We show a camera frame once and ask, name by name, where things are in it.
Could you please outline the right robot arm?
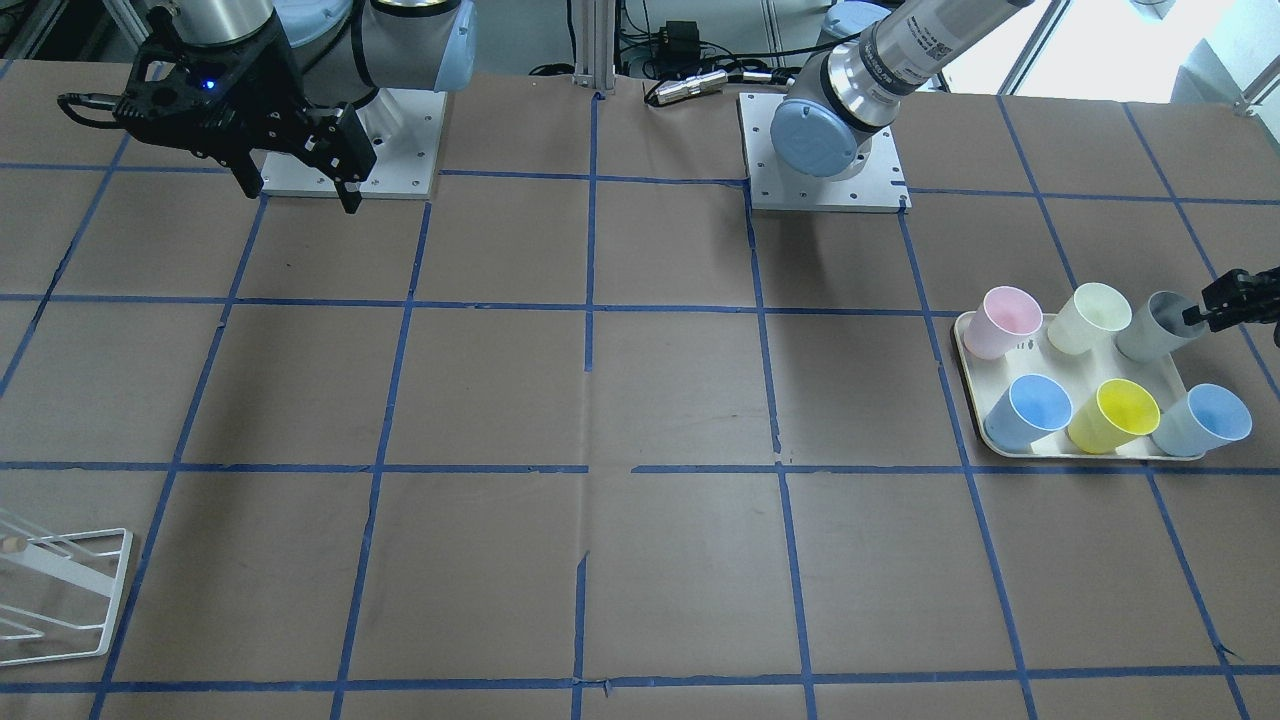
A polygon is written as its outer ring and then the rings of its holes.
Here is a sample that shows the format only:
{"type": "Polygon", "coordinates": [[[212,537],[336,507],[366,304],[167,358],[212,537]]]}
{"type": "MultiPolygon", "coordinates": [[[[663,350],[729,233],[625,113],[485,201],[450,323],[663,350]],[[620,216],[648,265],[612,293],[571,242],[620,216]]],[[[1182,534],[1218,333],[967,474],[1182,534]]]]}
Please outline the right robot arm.
{"type": "Polygon", "coordinates": [[[358,117],[381,91],[453,92],[474,74],[472,1],[160,1],[131,77],[101,106],[142,143],[209,158],[244,195],[256,150],[325,176],[347,213],[375,168],[358,117]]]}

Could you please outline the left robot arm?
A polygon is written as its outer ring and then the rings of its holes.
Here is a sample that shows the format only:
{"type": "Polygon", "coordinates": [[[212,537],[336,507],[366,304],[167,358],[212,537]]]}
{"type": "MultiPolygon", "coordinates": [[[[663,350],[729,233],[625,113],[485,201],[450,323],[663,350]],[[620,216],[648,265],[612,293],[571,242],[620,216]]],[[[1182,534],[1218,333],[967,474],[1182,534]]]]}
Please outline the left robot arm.
{"type": "Polygon", "coordinates": [[[904,99],[992,35],[1021,1],[905,1],[809,47],[782,95],[740,99],[755,208],[905,213],[891,133],[904,99]]]}

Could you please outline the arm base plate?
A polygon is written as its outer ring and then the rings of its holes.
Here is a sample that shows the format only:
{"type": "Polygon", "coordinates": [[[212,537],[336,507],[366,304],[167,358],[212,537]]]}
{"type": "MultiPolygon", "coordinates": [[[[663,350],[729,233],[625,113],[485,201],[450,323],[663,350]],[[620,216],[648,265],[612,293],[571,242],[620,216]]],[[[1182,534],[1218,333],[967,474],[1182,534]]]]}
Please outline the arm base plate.
{"type": "MultiPolygon", "coordinates": [[[[358,109],[378,155],[369,181],[358,188],[364,199],[430,199],[449,99],[444,92],[383,88],[358,109]]],[[[330,179],[283,152],[269,152],[261,174],[268,196],[337,197],[330,179]]]]}
{"type": "Polygon", "coordinates": [[[774,147],[771,123],[781,94],[741,94],[739,115],[751,205],[772,211],[897,213],[911,206],[899,149],[890,128],[865,141],[838,176],[795,170],[774,147]]]}

